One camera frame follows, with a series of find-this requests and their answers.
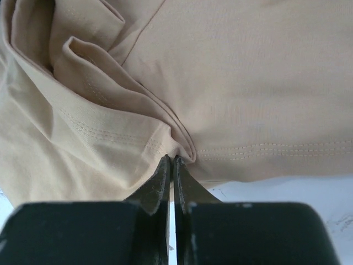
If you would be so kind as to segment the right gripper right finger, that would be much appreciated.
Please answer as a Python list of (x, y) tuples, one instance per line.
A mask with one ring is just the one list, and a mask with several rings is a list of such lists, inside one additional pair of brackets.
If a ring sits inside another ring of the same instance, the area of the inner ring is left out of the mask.
[(173, 161), (178, 264), (339, 264), (316, 211), (292, 202), (224, 203)]

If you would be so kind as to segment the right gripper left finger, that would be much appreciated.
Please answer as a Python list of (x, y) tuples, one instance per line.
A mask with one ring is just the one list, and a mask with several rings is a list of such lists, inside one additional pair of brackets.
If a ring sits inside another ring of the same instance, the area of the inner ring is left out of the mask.
[(122, 201), (27, 203), (1, 232), (2, 264), (167, 264), (170, 158)]

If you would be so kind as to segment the tan beige t-shirt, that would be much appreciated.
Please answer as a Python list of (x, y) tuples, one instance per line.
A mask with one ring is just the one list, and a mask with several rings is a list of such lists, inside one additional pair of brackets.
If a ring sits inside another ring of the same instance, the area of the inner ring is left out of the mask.
[(2, 1), (1, 190), (121, 200), (352, 173), (351, 1)]

